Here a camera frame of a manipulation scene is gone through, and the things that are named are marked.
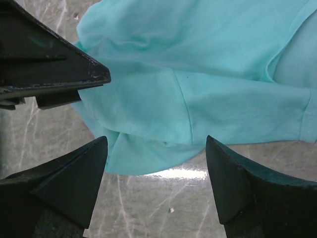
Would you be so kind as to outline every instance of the folded shirt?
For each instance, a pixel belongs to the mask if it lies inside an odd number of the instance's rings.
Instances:
[[[103,0],[75,45],[112,82],[73,107],[108,138],[108,173],[179,165],[211,135],[225,144],[317,139],[317,90],[274,80],[317,0]]]

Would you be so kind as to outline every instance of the gray marble floor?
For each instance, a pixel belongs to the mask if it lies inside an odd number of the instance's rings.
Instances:
[[[70,42],[97,0],[18,0]],[[41,111],[33,98],[13,112],[0,110],[0,178],[72,151],[93,136],[70,106]],[[231,146],[285,174],[317,181],[317,144],[276,142]],[[218,223],[205,155],[147,176],[104,174],[90,238],[225,238]]]

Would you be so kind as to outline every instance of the gray tabletop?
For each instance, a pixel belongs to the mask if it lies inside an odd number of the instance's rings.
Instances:
[[[18,0],[70,42],[97,0]],[[71,106],[41,111],[34,98],[0,110],[0,178],[64,155],[93,140]],[[317,144],[275,142],[231,146],[238,153],[295,177],[317,181]],[[156,174],[104,174],[90,238],[225,238],[217,219],[205,154]]]

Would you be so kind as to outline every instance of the black plastic part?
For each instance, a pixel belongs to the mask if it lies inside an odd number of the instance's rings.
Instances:
[[[208,172],[228,238],[316,238],[317,183],[262,166],[207,138]]]
[[[11,110],[16,105],[6,107],[6,99],[32,96],[47,96],[38,99],[45,105],[42,109],[60,106],[73,102],[74,97],[52,97],[109,82],[110,73],[104,65],[61,38],[14,0],[0,1],[2,108]]]
[[[100,137],[60,158],[0,180],[0,238],[82,238],[106,165]]]

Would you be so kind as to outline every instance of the teal cloth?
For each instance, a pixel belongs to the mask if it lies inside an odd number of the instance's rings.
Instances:
[[[108,173],[143,175],[205,147],[317,139],[317,89],[273,80],[317,0],[103,0],[81,19],[78,48],[112,82],[73,104],[108,138]]]

